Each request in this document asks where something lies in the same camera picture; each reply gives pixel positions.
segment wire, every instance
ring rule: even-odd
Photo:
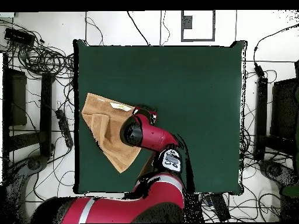
[[[263,219],[263,221],[264,222],[267,222],[266,221],[266,219],[263,217],[263,213],[262,213],[262,208],[261,208],[261,199],[264,197],[264,196],[267,196],[267,195],[271,195],[271,196],[273,196],[273,197],[276,197],[277,199],[279,199],[279,201],[280,201],[280,198],[277,196],[277,195],[275,195],[275,194],[273,194],[273,193],[265,193],[265,194],[263,194],[263,195],[261,195],[260,197],[259,197],[259,200],[258,200],[258,205],[259,205],[259,212],[260,212],[260,216],[262,217],[262,219]]]
[[[295,25],[292,25],[292,26],[290,26],[290,27],[286,27],[286,28],[284,28],[284,29],[281,29],[281,30],[277,31],[276,33],[270,34],[270,35],[268,35],[268,36],[266,36],[266,37],[260,39],[259,42],[257,43],[257,45],[255,46],[255,49],[254,49],[254,53],[253,53],[253,61],[254,61],[254,63],[256,64],[256,62],[255,62],[255,52],[256,52],[256,50],[258,49],[258,45],[259,45],[259,43],[260,43],[262,40],[264,40],[264,39],[266,39],[266,38],[268,38],[268,37],[271,37],[271,36],[273,36],[273,35],[275,35],[275,34],[277,34],[277,33],[280,33],[280,32],[283,32],[283,31],[287,31],[287,30],[289,30],[289,29],[292,29],[292,28],[294,28],[294,27],[298,27],[298,26],[299,26],[299,23],[297,23],[297,24],[295,24]]]
[[[35,189],[36,189],[35,186],[36,186],[38,180],[39,180],[39,173],[37,173],[36,181],[35,181],[35,184],[34,184],[34,186],[33,186],[33,192],[34,192],[35,196],[36,196],[38,199],[44,201],[44,199],[42,199],[40,196],[38,196],[37,193],[36,193],[36,191],[35,191]]]
[[[70,170],[70,171],[66,171],[66,172],[62,175],[61,179],[58,181],[59,184],[58,184],[58,188],[57,188],[57,197],[58,197],[58,191],[59,191],[59,186],[60,186],[60,184],[62,184],[62,185],[64,185],[64,186],[73,186],[73,185],[74,185],[74,184],[71,184],[71,185],[65,185],[65,184],[63,184],[63,183],[61,182],[62,178],[63,178],[67,173],[69,173],[69,172],[74,172],[74,173],[75,173],[75,171]]]
[[[164,24],[165,16],[166,16],[166,11],[165,11],[165,13],[164,13],[164,17],[163,17],[163,26],[164,26],[164,28],[166,28],[166,29],[167,29],[167,31],[168,31],[168,38],[167,38],[167,41],[164,41],[164,42],[163,42],[162,46],[163,46],[165,43],[167,43],[167,42],[168,42],[168,40],[169,40],[169,37],[171,36],[171,33],[170,33],[170,31],[168,30],[168,28],[167,28],[167,27],[165,26],[165,24]]]
[[[93,24],[91,24],[90,22],[88,22],[88,21],[87,21],[87,18],[90,19],[90,20],[93,22]],[[100,31],[100,35],[102,36],[102,39],[101,39],[101,41],[100,41],[100,44],[103,43],[103,46],[104,46],[103,34],[102,34],[102,31],[100,30],[100,28],[97,27],[96,23],[95,23],[90,17],[86,17],[86,18],[85,18],[85,22],[88,23],[88,24],[90,24],[90,25],[92,25],[92,26],[94,26],[94,27],[96,27],[96,28]]]
[[[67,155],[67,154],[69,154],[70,153],[70,151],[71,151],[71,149],[69,149],[63,156],[61,156],[62,157],[62,159],[61,159],[61,161],[59,162],[59,164],[56,166],[56,168],[55,168],[55,170],[57,169],[57,167],[61,164],[61,162],[64,160],[64,158],[65,158],[65,156]],[[38,186],[40,186],[41,184],[43,184],[44,182],[45,182],[45,180],[47,180],[50,176],[51,176],[51,174],[53,174],[53,171],[41,182],[41,183],[39,183],[36,187],[35,187],[35,189],[38,187]],[[26,196],[25,196],[25,198],[26,197],[28,197],[28,195],[29,194],[31,194],[33,192],[33,190],[31,191],[31,192],[29,192]]]
[[[130,19],[132,20],[134,26],[136,27],[136,29],[138,30],[138,32],[141,34],[141,36],[143,37],[143,39],[145,40],[145,42],[147,43],[148,46],[150,46],[150,43],[147,41],[147,39],[143,36],[143,34],[140,32],[139,28],[136,26],[135,21],[133,20],[133,18],[131,17],[130,13],[127,11],[128,16],[130,17]]]
[[[277,79],[277,72],[274,69],[268,69],[268,70],[264,71],[264,73],[266,73],[266,75],[267,75],[266,78],[268,78],[268,72],[270,72],[270,71],[272,71],[272,72],[275,73],[275,79],[273,81],[271,81],[271,82],[268,82],[268,84],[271,84],[271,83],[275,82],[276,79]],[[245,77],[248,79],[248,78],[251,78],[251,77],[253,77],[255,75],[256,75],[256,72],[248,72],[248,71],[246,71]]]

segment towel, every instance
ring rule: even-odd
[[[120,140],[120,128],[133,110],[132,106],[91,93],[87,94],[82,110],[95,141],[119,173],[132,164],[141,149]]]

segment gray stripe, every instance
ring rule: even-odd
[[[80,220],[79,220],[79,224],[86,223],[86,220],[87,220],[89,211],[91,210],[91,207],[92,207],[92,205],[93,205],[94,202],[95,202],[95,200],[93,200],[93,198],[91,198],[91,199],[87,202],[87,204],[85,205],[84,210],[83,210],[82,213],[81,213]]]

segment green table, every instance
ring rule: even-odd
[[[131,191],[151,152],[118,173],[81,116],[88,92],[158,110],[157,126],[182,136],[198,192],[240,193],[239,140],[244,41],[232,47],[87,46],[78,49],[79,111],[74,191]]]

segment towel tag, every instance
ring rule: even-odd
[[[112,103],[112,102],[110,102],[110,104],[115,109],[122,109],[124,111],[130,111],[130,110],[132,110],[132,108],[124,106],[122,104],[117,104],[117,103]]]

